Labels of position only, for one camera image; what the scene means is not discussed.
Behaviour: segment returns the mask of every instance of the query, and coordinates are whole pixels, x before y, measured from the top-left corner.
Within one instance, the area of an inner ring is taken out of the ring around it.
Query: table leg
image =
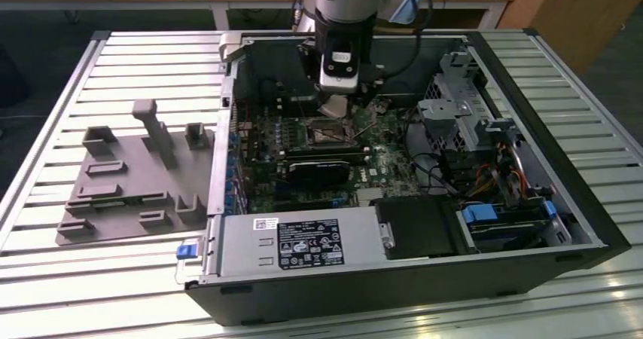
[[[228,2],[213,2],[209,6],[213,15],[213,25],[216,30],[229,30],[228,22]]]
[[[505,7],[507,2],[492,2],[489,4],[481,16],[480,25],[477,26],[479,29],[495,29],[503,17]]]
[[[78,11],[77,10],[65,10],[62,11],[64,17],[66,18],[66,22],[70,25],[76,25],[80,21]]]

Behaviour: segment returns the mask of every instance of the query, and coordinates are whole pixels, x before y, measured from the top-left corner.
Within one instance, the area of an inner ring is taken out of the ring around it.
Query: metal bracket
[[[243,55],[241,32],[224,32],[219,41],[219,55],[221,61],[229,63]]]

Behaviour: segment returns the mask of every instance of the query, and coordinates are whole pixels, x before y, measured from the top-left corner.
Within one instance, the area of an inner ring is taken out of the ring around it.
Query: white label
[[[279,218],[256,218],[252,225],[253,230],[275,230],[277,228]]]
[[[351,53],[344,53],[341,51],[332,52],[332,61],[337,63],[348,63],[351,61]]]

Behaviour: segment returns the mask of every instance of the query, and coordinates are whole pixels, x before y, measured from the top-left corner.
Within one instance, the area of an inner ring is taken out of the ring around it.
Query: motherboard
[[[368,206],[419,194],[401,142],[403,108],[375,99],[345,118],[323,116],[309,97],[252,109],[240,126],[248,213]]]

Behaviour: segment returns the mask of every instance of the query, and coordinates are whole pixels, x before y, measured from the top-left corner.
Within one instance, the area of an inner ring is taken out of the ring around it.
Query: blue latch
[[[544,201],[544,209],[547,210],[547,215],[549,218],[555,218],[556,211],[555,211],[555,206],[551,201]]]
[[[499,219],[493,206],[488,203],[467,206],[461,211],[461,215],[464,216],[464,221],[467,224],[471,222],[495,221]]]
[[[177,247],[177,259],[185,260],[187,258],[197,258],[197,244],[180,245]]]

